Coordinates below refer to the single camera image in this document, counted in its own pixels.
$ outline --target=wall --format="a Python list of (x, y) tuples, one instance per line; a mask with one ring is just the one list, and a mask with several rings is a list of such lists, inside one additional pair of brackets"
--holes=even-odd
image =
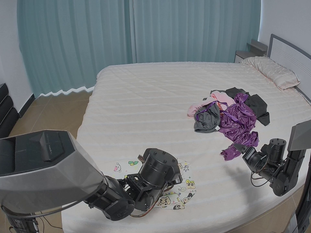
[(311, 0), (261, 0), (259, 41), (272, 33), (311, 54)]
[(17, 0), (0, 0), (0, 83), (5, 82), (17, 111), (32, 95), (17, 31)]

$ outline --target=clothes pile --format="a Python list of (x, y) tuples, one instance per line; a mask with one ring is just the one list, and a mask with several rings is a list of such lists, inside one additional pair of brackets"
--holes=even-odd
[(190, 106), (188, 116), (194, 117), (196, 132), (219, 131), (233, 141), (220, 153), (225, 161), (232, 160), (241, 154), (233, 146), (235, 143), (258, 146), (258, 132), (251, 132), (256, 120), (264, 126), (270, 123), (265, 101), (257, 94), (250, 96), (248, 92), (235, 87), (226, 91), (211, 91), (208, 98)]

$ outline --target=mattress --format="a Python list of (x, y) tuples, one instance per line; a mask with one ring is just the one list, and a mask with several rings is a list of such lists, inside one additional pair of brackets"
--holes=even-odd
[(251, 185), (242, 156), (224, 161), (219, 153), (232, 142), (222, 133), (194, 132), (194, 119), (187, 117), (189, 106), (211, 90), (232, 87), (258, 94), (268, 104), (270, 124), (257, 121), (254, 128), (259, 133), (257, 150), (271, 138), (288, 141), (293, 125), (311, 119), (311, 106), (296, 89), (280, 91), (245, 64), (141, 63), (99, 72), (77, 135), (98, 167), (113, 176), (117, 161), (136, 159), (146, 148), (162, 149), (191, 163), (197, 193), (183, 210), (154, 208), (143, 218), (129, 216), (117, 222), (80, 203), (62, 212), (64, 232), (222, 233), (289, 197), (305, 181), (310, 151), (296, 187), (277, 197), (269, 184)]

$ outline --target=pillow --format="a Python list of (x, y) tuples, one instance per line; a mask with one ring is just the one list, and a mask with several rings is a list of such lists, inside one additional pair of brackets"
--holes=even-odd
[(242, 60), (241, 63), (256, 68), (270, 79), (281, 91), (300, 83), (300, 80), (292, 70), (282, 67), (268, 57), (249, 57)]

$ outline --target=star print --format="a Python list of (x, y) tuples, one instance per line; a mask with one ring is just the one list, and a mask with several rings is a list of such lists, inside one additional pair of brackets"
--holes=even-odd
[(189, 171), (188, 165), (185, 165), (185, 166), (183, 167), (183, 170), (184, 170), (185, 172)]

